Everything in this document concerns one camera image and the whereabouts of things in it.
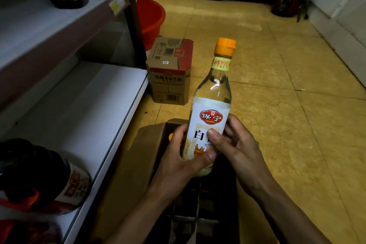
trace shelf price tag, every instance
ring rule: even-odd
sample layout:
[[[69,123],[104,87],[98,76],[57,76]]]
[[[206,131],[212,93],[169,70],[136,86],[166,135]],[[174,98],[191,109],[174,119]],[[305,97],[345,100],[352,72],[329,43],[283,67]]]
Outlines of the shelf price tag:
[[[124,0],[113,0],[111,3],[109,3],[109,6],[111,7],[111,9],[115,15],[119,14],[119,12],[123,8],[123,5],[124,5]]]

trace left hand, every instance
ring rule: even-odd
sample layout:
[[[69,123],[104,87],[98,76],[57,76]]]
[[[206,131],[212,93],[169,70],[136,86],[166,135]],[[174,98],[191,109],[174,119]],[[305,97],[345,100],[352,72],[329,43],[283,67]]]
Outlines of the left hand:
[[[183,190],[195,174],[207,167],[216,158],[213,150],[207,151],[192,160],[184,160],[180,149],[188,125],[179,126],[173,134],[167,150],[161,158],[158,170],[149,186],[149,191],[159,195],[168,206]]]

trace right hand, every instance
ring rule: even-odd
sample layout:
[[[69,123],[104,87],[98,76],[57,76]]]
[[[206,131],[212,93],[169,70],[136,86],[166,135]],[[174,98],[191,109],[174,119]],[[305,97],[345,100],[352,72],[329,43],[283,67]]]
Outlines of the right hand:
[[[263,159],[259,143],[237,117],[229,114],[223,135],[209,129],[207,136],[213,147],[230,161],[248,195],[255,198],[276,184]]]

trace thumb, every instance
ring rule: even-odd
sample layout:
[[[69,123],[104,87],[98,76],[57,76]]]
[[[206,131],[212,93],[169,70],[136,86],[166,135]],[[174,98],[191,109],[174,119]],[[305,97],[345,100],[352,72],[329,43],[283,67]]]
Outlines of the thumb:
[[[187,164],[190,166],[189,169],[192,172],[192,175],[195,175],[197,172],[213,163],[216,156],[217,154],[213,150],[209,150],[189,160]]]
[[[213,128],[210,128],[207,131],[207,137],[217,151],[223,153],[227,157],[227,159],[229,159],[229,161],[232,161],[234,155],[238,152],[238,150],[230,145],[223,135],[221,135]]]

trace hand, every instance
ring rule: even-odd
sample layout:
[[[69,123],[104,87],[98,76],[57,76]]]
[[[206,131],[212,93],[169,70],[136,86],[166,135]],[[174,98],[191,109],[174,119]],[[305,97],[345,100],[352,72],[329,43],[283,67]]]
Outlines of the hand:
[[[223,135],[210,129],[207,136],[213,147],[230,161],[248,195],[255,197],[259,191],[276,183],[263,159],[259,143],[237,117],[229,114]]]
[[[214,151],[207,151],[188,161],[181,157],[181,143],[187,128],[188,125],[184,124],[174,131],[172,140],[149,186],[149,190],[164,199],[167,206],[182,192],[198,171],[213,163],[216,158]]]

